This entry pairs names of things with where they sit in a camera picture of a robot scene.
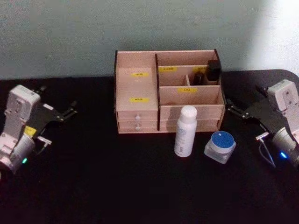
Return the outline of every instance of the black tablecloth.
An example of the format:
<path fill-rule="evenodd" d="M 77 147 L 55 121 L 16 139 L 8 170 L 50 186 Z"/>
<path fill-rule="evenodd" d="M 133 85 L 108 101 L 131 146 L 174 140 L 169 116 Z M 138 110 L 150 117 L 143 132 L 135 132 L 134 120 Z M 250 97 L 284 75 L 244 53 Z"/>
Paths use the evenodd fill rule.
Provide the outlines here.
<path fill-rule="evenodd" d="M 227 97 L 246 108 L 261 99 L 255 85 L 299 79 L 285 70 L 223 73 Z M 226 165 L 204 155 L 212 133 L 197 133 L 188 158 L 174 152 L 174 133 L 117 134 L 112 77 L 0 82 L 0 126 L 7 94 L 17 84 L 46 85 L 42 101 L 59 111 L 78 101 L 78 115 L 45 137 L 53 144 L 31 156 L 0 185 L 0 223 L 244 223 L 258 215 L 283 221 L 299 210 L 299 174 L 270 148 L 277 168 L 258 153 L 262 130 L 227 113 L 222 130 L 237 147 Z"/>

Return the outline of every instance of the wooden organizer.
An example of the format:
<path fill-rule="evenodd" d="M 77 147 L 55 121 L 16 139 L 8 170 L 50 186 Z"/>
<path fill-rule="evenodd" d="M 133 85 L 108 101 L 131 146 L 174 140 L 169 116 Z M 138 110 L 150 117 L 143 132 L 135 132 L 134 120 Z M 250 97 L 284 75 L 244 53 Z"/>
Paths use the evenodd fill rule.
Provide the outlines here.
<path fill-rule="evenodd" d="M 225 111 L 220 81 L 190 85 L 219 61 L 216 50 L 116 51 L 115 113 L 119 133 L 175 132 L 180 110 L 193 105 L 197 132 L 218 131 Z"/>

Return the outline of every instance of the yellow sticker label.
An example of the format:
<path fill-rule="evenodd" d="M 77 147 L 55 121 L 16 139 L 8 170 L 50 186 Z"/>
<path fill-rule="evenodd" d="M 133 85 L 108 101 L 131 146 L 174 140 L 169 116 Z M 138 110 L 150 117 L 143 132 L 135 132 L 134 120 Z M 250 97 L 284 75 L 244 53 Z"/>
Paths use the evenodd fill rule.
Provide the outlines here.
<path fill-rule="evenodd" d="M 148 72 L 136 72 L 136 73 L 131 73 L 131 76 L 133 77 L 146 77 L 149 76 Z"/>
<path fill-rule="evenodd" d="M 177 71 L 178 68 L 177 67 L 160 67 L 159 68 L 159 72 L 165 72 L 165 71 Z"/>
<path fill-rule="evenodd" d="M 26 135 L 28 135 L 29 137 L 32 137 L 36 133 L 36 129 L 34 129 L 32 127 L 29 127 L 29 126 L 26 126 L 24 133 Z"/>
<path fill-rule="evenodd" d="M 198 72 L 198 71 L 200 71 L 200 72 L 206 72 L 206 66 L 204 66 L 204 67 L 193 67 L 192 68 L 192 70 L 194 71 L 194 72 Z"/>
<path fill-rule="evenodd" d="M 197 92 L 197 88 L 191 88 L 191 87 L 178 88 L 178 92 Z"/>
<path fill-rule="evenodd" d="M 150 98 L 130 97 L 129 101 L 132 103 L 147 103 Z"/>

